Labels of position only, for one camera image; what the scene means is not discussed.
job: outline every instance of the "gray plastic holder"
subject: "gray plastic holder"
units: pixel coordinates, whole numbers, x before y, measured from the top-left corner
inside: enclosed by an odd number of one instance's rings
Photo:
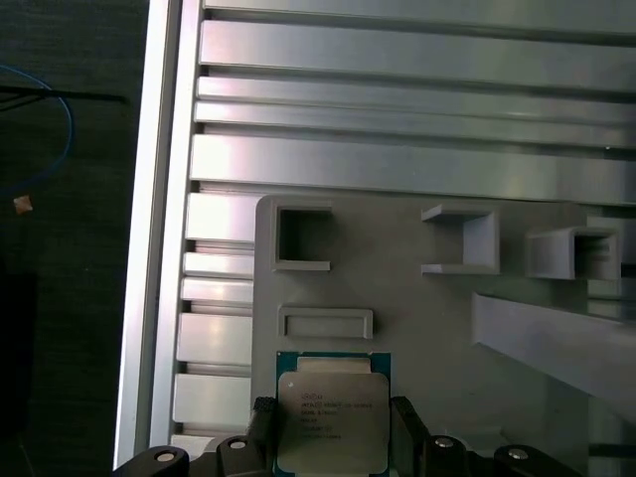
[[[305,246],[304,232],[324,229],[331,220],[331,203],[327,201],[291,200],[272,204],[274,215],[274,249],[272,270],[329,271],[331,262],[312,256]]]
[[[499,274],[499,214],[484,207],[442,204],[422,211],[421,220],[446,229],[449,239],[461,241],[458,263],[427,263],[422,273]]]
[[[358,308],[281,306],[278,336],[371,340],[374,337],[374,312]]]
[[[570,227],[527,236],[527,275],[561,280],[620,278],[618,234]]]

